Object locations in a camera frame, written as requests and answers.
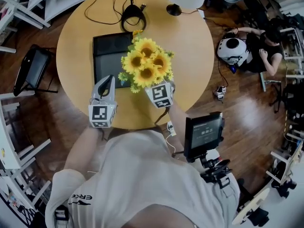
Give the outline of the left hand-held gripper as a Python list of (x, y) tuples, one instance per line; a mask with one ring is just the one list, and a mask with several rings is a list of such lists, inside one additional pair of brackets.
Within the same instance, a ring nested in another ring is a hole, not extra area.
[(110, 128), (116, 115), (115, 77), (106, 76), (98, 81), (90, 99), (89, 121), (94, 128)]

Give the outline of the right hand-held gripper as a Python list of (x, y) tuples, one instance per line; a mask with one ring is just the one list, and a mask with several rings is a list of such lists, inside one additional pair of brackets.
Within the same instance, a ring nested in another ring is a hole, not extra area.
[(174, 87), (171, 81), (163, 81), (158, 85), (146, 87), (145, 92), (156, 108), (173, 105)]

